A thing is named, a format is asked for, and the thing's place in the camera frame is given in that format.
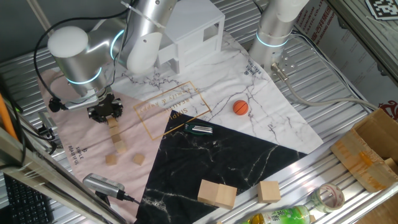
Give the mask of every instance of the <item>qr code marker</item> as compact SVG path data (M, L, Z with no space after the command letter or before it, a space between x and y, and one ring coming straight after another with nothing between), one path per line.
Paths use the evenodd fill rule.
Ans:
M376 19L398 19L398 0L365 0L365 2Z

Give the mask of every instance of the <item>black keyboard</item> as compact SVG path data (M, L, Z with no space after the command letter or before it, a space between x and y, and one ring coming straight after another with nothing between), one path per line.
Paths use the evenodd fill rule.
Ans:
M4 175L13 224L52 223L49 198L25 184Z

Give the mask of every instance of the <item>blue led ring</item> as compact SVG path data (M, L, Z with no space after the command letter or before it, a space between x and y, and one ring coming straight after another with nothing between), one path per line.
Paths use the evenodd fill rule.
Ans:
M114 60L114 57L113 57L113 47L114 47L114 44L116 43L116 41L117 41L117 39L122 35L124 33L124 30L121 30L115 37L114 37L114 39L112 40L112 44L111 44L111 58Z
M100 75L101 71L102 71L102 67L99 68L98 73L97 73L93 78L91 78L91 79L89 79L89 80L87 80L87 81L84 81L84 82L74 82L74 81L71 81L71 80L69 80L69 79L67 79L67 80L68 80L70 83L72 83L72 84L84 85L84 84L87 84L87 83L89 83L89 82L92 82L92 81L94 81L96 78L98 78L98 76Z
M268 47L281 47L281 46L283 46L283 45L285 45L287 43L287 40L286 40L286 42L284 42L283 44L280 44L280 45L270 45L270 44L266 44L262 40L260 40L259 35L258 35L257 32L256 32L256 36L257 36L257 39L260 41L260 43L262 43L262 44L264 44L265 46L268 46Z

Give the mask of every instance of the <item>small wooden cube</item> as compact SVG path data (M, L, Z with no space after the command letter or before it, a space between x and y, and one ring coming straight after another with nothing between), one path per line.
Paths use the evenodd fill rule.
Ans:
M116 134L114 136L111 136L111 138L112 138L113 144L116 144L117 142L122 141L122 138L120 137L120 134Z
M115 126L115 127L110 128L109 133L111 134L111 136L119 134L119 127Z
M124 141L118 141L117 143L114 143L114 147L118 153L124 153L127 151Z
M145 156L142 154L137 153L134 158L132 158L132 162L138 165L142 165L142 163L144 162Z
M236 187L220 184L218 187L216 203L214 205L231 210L235 204L237 191L238 189Z
M118 163L118 158L115 154L105 156L105 163L107 166L113 166Z
M257 185L259 203L275 203L280 200L278 181L261 181Z
M198 201L207 203L209 205L214 205L216 203L219 186L219 184L207 180L201 180L198 193Z
M115 127L115 126L117 126L118 125L118 121L116 121L116 118L110 118L110 119L108 119L108 126L110 127L110 128L113 128L113 127Z
M313 223L316 221L317 221L317 219L313 215L310 215L310 223Z

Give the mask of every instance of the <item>white marble cloth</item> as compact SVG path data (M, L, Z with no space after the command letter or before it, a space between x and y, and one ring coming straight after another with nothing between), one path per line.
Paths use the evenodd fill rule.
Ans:
M130 75L123 69L119 71L127 75L117 74L113 88L138 100L148 100L191 81L211 109L199 119L307 154L323 143L264 69L227 32L221 52L190 65L179 75L167 67L140 76ZM199 97L193 99L197 99L196 104L201 103ZM233 112L237 100L249 105L244 116ZM186 115L197 114L189 110Z

